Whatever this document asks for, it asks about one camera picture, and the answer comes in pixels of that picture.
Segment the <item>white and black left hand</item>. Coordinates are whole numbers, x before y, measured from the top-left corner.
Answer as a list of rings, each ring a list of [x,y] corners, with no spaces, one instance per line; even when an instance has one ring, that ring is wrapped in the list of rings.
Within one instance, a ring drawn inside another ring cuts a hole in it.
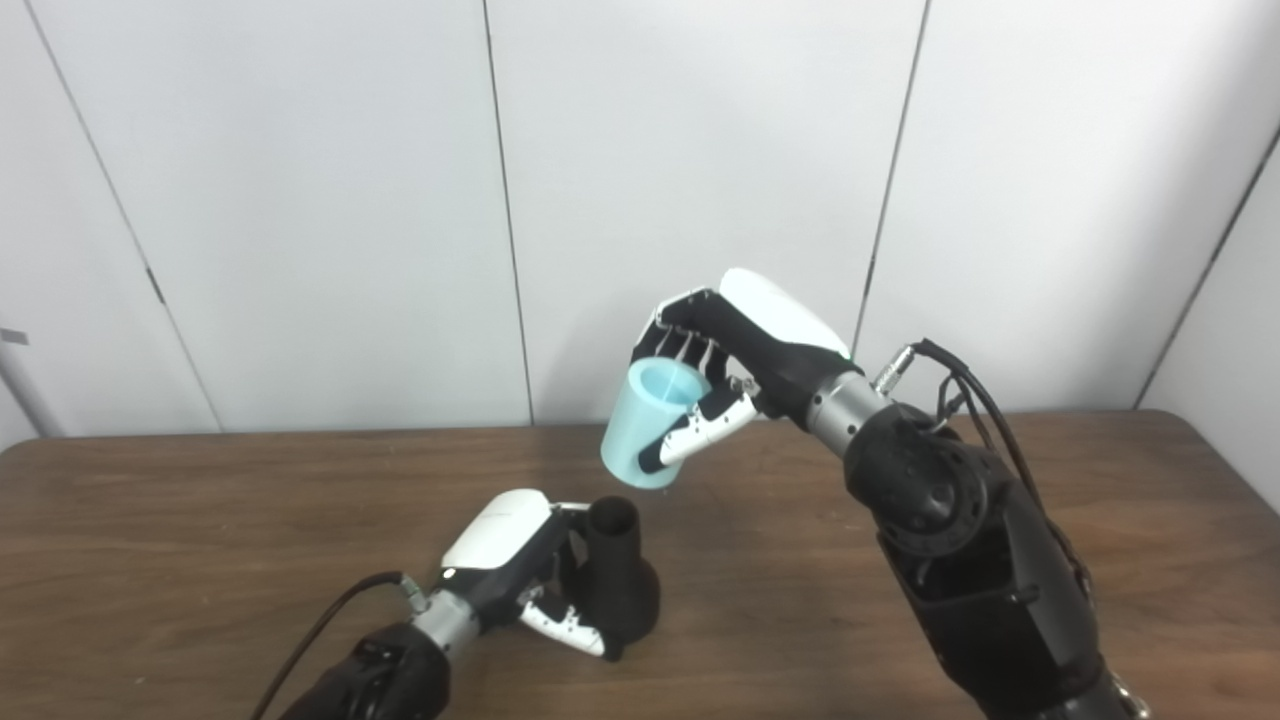
[[[568,597],[589,503],[552,502],[539,489],[511,489],[493,498],[444,552],[431,587],[431,607],[451,603],[462,626],[431,638],[454,657],[497,629],[524,624],[572,650],[613,660],[618,646]]]

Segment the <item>white and black right hand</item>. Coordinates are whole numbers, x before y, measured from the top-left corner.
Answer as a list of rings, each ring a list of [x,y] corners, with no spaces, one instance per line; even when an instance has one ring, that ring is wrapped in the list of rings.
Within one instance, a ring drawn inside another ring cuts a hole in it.
[[[646,474],[682,462],[759,416],[808,430],[826,383],[856,366],[841,337],[764,275],[731,268],[717,287],[654,307],[631,360],[669,357],[709,383],[690,410],[637,454]]]

